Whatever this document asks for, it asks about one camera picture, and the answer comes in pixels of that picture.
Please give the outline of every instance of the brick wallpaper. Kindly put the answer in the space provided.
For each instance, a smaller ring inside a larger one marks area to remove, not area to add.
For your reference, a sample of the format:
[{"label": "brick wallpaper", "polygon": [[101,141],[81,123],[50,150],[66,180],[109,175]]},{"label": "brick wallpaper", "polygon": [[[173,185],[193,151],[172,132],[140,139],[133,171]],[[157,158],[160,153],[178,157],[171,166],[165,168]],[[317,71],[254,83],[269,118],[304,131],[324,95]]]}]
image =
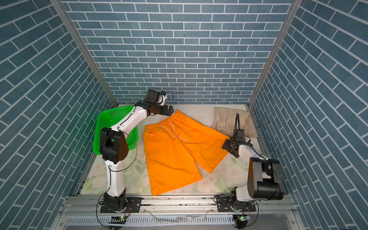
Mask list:
[{"label": "brick wallpaper", "polygon": [[368,229],[368,2],[304,0],[257,97],[306,229]]},{"label": "brick wallpaper", "polygon": [[52,225],[110,106],[48,0],[0,1],[1,230]]},{"label": "brick wallpaper", "polygon": [[246,103],[292,0],[63,1],[119,103]]}]

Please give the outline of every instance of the elastic waistband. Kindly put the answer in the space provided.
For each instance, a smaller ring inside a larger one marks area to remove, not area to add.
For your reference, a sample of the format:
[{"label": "elastic waistband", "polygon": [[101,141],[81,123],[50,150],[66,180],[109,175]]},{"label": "elastic waistband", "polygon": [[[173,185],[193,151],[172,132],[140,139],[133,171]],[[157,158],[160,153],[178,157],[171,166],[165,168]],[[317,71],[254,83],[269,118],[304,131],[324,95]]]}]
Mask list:
[{"label": "elastic waistband", "polygon": [[171,115],[170,117],[166,118],[163,121],[160,121],[160,122],[158,122],[156,124],[152,124],[152,125],[146,125],[146,129],[152,129],[152,128],[155,128],[155,127],[160,126],[162,124],[165,124],[165,123],[167,123],[167,122],[169,122],[169,121],[171,121],[173,119],[176,119],[180,115],[186,116],[184,113],[182,113],[179,110],[177,110],[173,115]]}]

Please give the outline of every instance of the orange shorts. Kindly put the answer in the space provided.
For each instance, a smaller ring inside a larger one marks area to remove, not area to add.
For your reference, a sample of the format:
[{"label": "orange shorts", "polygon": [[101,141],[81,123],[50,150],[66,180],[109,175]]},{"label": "orange shorts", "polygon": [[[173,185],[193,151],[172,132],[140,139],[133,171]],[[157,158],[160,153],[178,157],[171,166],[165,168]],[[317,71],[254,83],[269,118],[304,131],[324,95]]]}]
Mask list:
[{"label": "orange shorts", "polygon": [[144,145],[152,195],[181,188],[202,179],[195,163],[211,173],[228,153],[228,136],[176,111],[157,124],[147,125]]}]

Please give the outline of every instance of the plastic basket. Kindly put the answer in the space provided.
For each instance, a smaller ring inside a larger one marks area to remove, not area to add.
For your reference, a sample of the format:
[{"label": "plastic basket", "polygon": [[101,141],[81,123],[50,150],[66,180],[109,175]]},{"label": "plastic basket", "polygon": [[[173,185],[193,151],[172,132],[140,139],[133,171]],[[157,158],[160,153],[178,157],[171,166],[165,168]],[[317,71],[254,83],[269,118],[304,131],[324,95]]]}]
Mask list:
[{"label": "plastic basket", "polygon": [[[110,128],[111,126],[118,123],[121,119],[123,119],[128,113],[130,113],[133,109],[133,106],[123,106],[113,109],[107,109],[105,111],[102,111],[98,117],[96,122],[96,131],[95,131],[95,137],[93,139],[93,151],[95,154],[101,155],[100,153],[100,133],[102,128]],[[129,135],[137,142],[138,140],[138,131],[137,127],[134,127],[134,129],[129,133]],[[132,150],[135,148],[134,141],[128,137],[127,138],[127,144],[129,147],[129,150]]]}]

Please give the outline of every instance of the drawstring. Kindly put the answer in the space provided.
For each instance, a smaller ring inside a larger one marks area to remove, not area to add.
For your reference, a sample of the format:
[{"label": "drawstring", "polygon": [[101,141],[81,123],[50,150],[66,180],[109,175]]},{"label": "drawstring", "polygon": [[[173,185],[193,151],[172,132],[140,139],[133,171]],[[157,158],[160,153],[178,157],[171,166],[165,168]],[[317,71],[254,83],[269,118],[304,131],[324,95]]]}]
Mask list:
[{"label": "drawstring", "polygon": [[178,136],[178,135],[176,134],[175,128],[174,128],[173,124],[171,123],[171,121],[169,121],[169,123],[170,123],[170,124],[171,124],[171,126],[173,127],[173,130],[174,130],[175,135],[176,135],[178,138],[185,140],[184,138],[181,138],[180,136]]},{"label": "drawstring", "polygon": [[[170,131],[165,126],[163,126],[163,125],[161,125],[161,126],[164,127],[170,133]],[[171,135],[171,133],[170,133],[170,135]],[[172,135],[171,135],[171,137],[175,140],[175,138]]]}]

